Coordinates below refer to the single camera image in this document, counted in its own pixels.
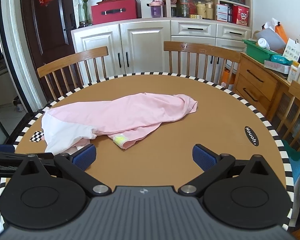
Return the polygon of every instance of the black oval logo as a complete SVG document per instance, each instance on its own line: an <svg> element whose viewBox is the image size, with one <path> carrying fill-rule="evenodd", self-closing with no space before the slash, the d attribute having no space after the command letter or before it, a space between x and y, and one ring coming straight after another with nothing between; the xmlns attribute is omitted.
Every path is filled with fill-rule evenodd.
<svg viewBox="0 0 300 240"><path fill-rule="evenodd" d="M248 137L249 141L254 145L254 146L259 146L259 140L256 135L256 133L248 126L244 128L244 131L246 132L246 136Z"/></svg>

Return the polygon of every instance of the red package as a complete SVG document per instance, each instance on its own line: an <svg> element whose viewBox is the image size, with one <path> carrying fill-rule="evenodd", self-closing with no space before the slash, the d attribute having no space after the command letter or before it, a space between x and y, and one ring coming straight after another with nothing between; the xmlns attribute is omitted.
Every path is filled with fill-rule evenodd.
<svg viewBox="0 0 300 240"><path fill-rule="evenodd" d="M137 19L136 0L109 0L91 6L92 24Z"/></svg>
<svg viewBox="0 0 300 240"><path fill-rule="evenodd" d="M248 26L249 8L240 5L233 5L232 22L244 26Z"/></svg>

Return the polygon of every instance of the tile floor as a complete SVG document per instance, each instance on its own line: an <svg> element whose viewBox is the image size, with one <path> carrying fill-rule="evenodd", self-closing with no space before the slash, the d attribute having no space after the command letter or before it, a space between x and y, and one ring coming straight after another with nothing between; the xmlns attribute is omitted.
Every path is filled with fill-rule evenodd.
<svg viewBox="0 0 300 240"><path fill-rule="evenodd" d="M0 122L10 135L18 123L21 121L26 111L18 112L15 106L7 106L0 108ZM0 130L0 143L4 143L6 137Z"/></svg>

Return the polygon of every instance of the wooden shelf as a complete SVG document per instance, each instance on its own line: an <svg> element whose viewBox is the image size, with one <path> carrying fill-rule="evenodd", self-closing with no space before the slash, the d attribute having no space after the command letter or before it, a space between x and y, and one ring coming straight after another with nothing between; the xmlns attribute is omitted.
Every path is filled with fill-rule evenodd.
<svg viewBox="0 0 300 240"><path fill-rule="evenodd" d="M235 4L235 5L240 5L246 8L250 8L250 6L242 4L242 3L238 3L238 2L232 2L232 1L228 1L228 0L220 0L220 2L225 2L225 3L231 3L231 4Z"/></svg>

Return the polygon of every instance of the teal wipes package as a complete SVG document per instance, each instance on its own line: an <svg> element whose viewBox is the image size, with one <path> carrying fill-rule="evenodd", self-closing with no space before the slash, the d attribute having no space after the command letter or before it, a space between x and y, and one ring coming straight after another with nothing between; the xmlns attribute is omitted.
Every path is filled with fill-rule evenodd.
<svg viewBox="0 0 300 240"><path fill-rule="evenodd" d="M273 55L271 57L271 61L275 63L284 64L284 65L291 65L293 63L292 60L288 60L284 56L280 56L280 55Z"/></svg>

